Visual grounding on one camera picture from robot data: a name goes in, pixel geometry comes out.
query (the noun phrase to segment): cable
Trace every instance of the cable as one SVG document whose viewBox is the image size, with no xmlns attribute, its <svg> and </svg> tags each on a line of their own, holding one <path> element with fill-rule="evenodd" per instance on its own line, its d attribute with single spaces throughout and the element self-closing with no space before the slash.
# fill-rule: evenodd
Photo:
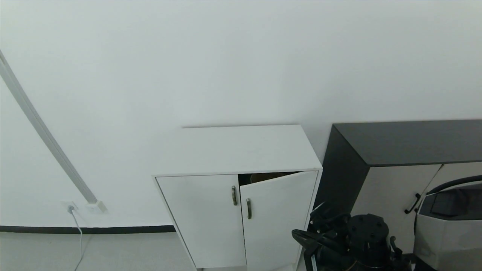
<svg viewBox="0 0 482 271">
<path fill-rule="evenodd" d="M 77 271 L 77 268 L 79 267 L 80 262 L 81 262 L 82 259 L 84 258 L 84 251 L 82 250 L 82 230 L 80 229 L 79 224 L 77 223 L 77 219 L 75 219 L 75 215 L 74 215 L 74 213 L 72 212 L 72 210 L 74 210 L 74 209 L 75 209 L 75 208 L 70 205 L 70 206 L 68 207 L 68 209 L 67 209 L 67 212 L 72 215 L 72 217 L 74 218 L 74 221 L 75 221 L 75 225 L 77 225 L 77 228 L 78 228 L 79 231 L 80 231 L 80 260 L 79 260 L 79 262 L 77 263 L 77 266 L 76 266 L 75 269 L 74 269 L 74 271 Z"/>
</svg>

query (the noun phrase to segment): black machine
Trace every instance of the black machine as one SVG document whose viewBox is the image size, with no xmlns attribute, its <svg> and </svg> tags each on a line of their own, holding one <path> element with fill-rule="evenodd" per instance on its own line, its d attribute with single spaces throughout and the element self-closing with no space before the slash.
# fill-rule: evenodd
<svg viewBox="0 0 482 271">
<path fill-rule="evenodd" d="M 372 215 L 340 214 L 322 203 L 310 214 L 308 231 L 293 230 L 304 249 L 307 271 L 410 271 L 410 260 L 387 244 L 388 226 Z"/>
</svg>

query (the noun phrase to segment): white cabinet door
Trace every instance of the white cabinet door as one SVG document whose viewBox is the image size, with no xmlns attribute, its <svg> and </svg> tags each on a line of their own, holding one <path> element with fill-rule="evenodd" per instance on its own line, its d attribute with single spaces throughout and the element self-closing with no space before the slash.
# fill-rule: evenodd
<svg viewBox="0 0 482 271">
<path fill-rule="evenodd" d="M 446 182 L 476 175 L 482 175 L 482 162 L 444 164 L 425 189 L 424 195 Z"/>
<path fill-rule="evenodd" d="M 156 180 L 196 268 L 246 265 L 237 175 Z"/>
<path fill-rule="evenodd" d="M 295 263 L 300 245 L 291 230 L 305 226 L 317 173 L 295 173 L 241 186 L 248 271 L 269 271 Z"/>
<path fill-rule="evenodd" d="M 414 248 L 415 211 L 405 214 L 440 168 L 439 164 L 372 167 L 363 183 L 351 215 L 383 217 L 389 236 L 395 236 L 404 253 Z"/>
</svg>

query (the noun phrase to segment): plug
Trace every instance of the plug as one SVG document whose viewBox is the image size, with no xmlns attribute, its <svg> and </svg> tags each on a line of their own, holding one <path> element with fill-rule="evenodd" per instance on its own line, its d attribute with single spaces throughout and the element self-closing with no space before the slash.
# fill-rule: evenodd
<svg viewBox="0 0 482 271">
<path fill-rule="evenodd" d="M 72 210 L 75 210 L 75 207 L 73 207 L 72 205 L 69 205 L 67 207 L 67 212 L 72 215 Z"/>
</svg>

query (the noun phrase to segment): floor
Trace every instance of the floor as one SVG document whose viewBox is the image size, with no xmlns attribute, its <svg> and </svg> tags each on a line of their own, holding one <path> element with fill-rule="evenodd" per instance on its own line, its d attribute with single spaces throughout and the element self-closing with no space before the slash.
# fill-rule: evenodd
<svg viewBox="0 0 482 271">
<path fill-rule="evenodd" d="M 77 271 L 189 271 L 177 234 L 84 235 L 84 259 Z M 73 271 L 80 257 L 79 235 L 0 233 L 1 271 Z M 298 271 L 305 271 L 301 262 Z"/>
</svg>

